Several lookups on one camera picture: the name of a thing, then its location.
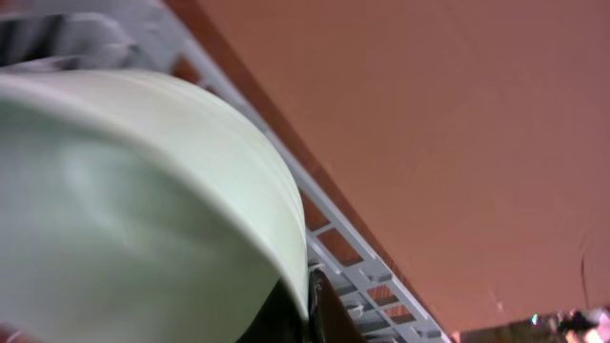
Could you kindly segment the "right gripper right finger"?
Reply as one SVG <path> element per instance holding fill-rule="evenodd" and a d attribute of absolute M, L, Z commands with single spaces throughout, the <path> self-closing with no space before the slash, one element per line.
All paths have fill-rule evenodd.
<path fill-rule="evenodd" d="M 324 272 L 309 275 L 309 329 L 313 343 L 366 343 Z"/>

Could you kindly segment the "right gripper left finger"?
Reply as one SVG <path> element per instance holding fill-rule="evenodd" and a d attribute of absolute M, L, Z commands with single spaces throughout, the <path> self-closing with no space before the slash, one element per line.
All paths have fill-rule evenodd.
<path fill-rule="evenodd" d="M 303 322 L 290 292 L 278 281 L 236 343 L 302 343 Z"/>

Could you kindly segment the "light green bowl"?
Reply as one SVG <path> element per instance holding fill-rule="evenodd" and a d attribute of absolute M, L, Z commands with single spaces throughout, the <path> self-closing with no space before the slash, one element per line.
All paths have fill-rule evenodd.
<path fill-rule="evenodd" d="M 1 326 L 42 342 L 235 342 L 278 281 L 308 315 L 274 145 L 151 71 L 1 77 Z"/>

